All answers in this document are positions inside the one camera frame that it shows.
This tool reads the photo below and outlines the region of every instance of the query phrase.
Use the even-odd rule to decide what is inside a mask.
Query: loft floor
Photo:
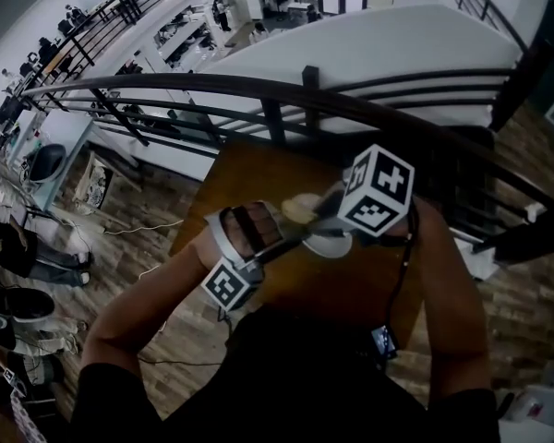
[[[533,166],[544,186],[554,186],[554,131],[523,108],[500,132],[497,151],[529,169]],[[80,165],[70,184],[81,175]],[[147,167],[144,192],[139,194],[120,178],[107,194],[104,210],[132,225],[153,226],[184,219],[200,184],[177,174]],[[99,311],[131,285],[145,270],[168,257],[180,227],[119,236],[102,236],[82,230],[37,223],[37,231],[71,251],[85,248],[95,255],[93,280],[87,288],[70,289],[7,276],[6,284],[37,287],[50,292],[57,312],[91,323]],[[544,363],[554,359],[554,254],[499,271],[479,284],[488,314],[493,385],[517,388],[536,382]],[[80,336],[80,346],[84,335]],[[225,324],[217,323],[216,309],[196,290],[169,318],[144,355],[148,359],[218,363],[227,338]],[[64,384],[54,385],[58,405],[69,417],[74,405],[79,356],[59,356],[66,370]],[[421,311],[406,349],[389,367],[389,374],[422,402],[428,397],[430,356],[425,317]],[[216,367],[142,365],[148,394],[162,417],[171,413],[211,378]]]

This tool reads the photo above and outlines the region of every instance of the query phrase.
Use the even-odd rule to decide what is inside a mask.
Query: white sneaker
[[[79,264],[86,264],[89,262],[90,255],[89,253],[78,253],[76,254],[76,257],[78,258]]]
[[[78,344],[76,343],[76,338],[74,338],[74,336],[69,335],[67,338],[63,338],[63,340],[64,350],[72,354],[78,354]]]

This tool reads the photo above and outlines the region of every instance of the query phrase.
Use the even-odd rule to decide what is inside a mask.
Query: railing
[[[78,78],[127,28],[161,1],[107,0],[65,36],[57,51],[37,69],[28,87]]]
[[[484,21],[495,30],[507,34],[517,43],[522,53],[527,54],[527,44],[492,0],[455,0],[455,3],[458,5],[458,9]]]
[[[307,85],[308,87],[319,87],[318,69],[316,71],[316,81]],[[484,107],[495,105],[505,81],[514,77],[515,74],[515,69],[499,67],[438,70],[363,80],[322,89],[376,102],[396,110],[442,106]],[[251,113],[261,114],[262,108]],[[305,121],[304,116],[291,118],[304,113],[305,110],[300,108],[283,107],[283,116],[288,117],[287,121],[293,123]],[[327,120],[329,118],[331,118],[330,115],[322,114],[318,119]],[[229,130],[246,130],[248,134],[259,133],[267,129],[266,127],[255,128],[254,125],[250,122],[235,124],[230,120],[218,124]]]
[[[356,87],[357,84],[347,85],[343,89]],[[258,100],[262,110],[260,114],[251,114],[190,103],[108,98],[102,92],[105,89],[210,92]],[[246,139],[273,143],[344,166],[369,143],[378,142],[416,167],[416,193],[440,203],[450,225],[462,232],[464,239],[474,243],[476,251],[496,247],[496,257],[505,263],[521,262],[554,251],[554,193],[529,182],[511,162],[469,140],[461,129],[456,133],[390,107],[332,90],[232,76],[119,76],[74,81],[58,87],[29,90],[27,94],[53,95],[66,90],[92,92],[94,97],[61,97],[56,101],[65,110],[92,115],[105,130],[138,138],[146,145],[161,143],[206,156],[215,156],[209,148],[220,150],[227,140]],[[91,108],[91,103],[99,108]],[[125,103],[169,110],[169,116],[121,113],[117,105]],[[42,102],[42,105],[45,110],[54,108],[53,102]],[[338,117],[378,130],[336,135],[284,120],[282,106],[295,107],[307,114]],[[183,113],[196,114],[199,120],[182,119]],[[264,126],[270,139],[227,130],[214,124],[211,116]],[[536,223],[530,223],[524,206],[535,202],[547,211]]]

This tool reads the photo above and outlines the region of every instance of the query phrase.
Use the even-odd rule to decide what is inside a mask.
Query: sneaker
[[[78,354],[78,344],[76,343],[76,338],[72,335],[69,335],[67,338],[64,338],[64,350],[72,353]]]
[[[78,266],[84,268],[92,262],[92,253],[78,253],[76,258],[78,259]]]

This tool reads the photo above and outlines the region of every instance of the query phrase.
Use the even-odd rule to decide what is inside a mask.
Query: office chair
[[[78,78],[83,67],[78,66],[77,71],[70,72],[70,66],[72,66],[72,62],[74,62],[74,58],[71,55],[66,57],[57,67],[59,74],[56,76],[56,78],[58,78],[60,74],[67,74],[67,78],[72,78],[72,79]]]
[[[30,72],[33,72],[33,66],[31,63],[23,63],[18,72],[25,78]]]
[[[74,29],[74,27],[67,19],[62,19],[59,23],[57,23],[57,29],[64,36],[67,36]]]

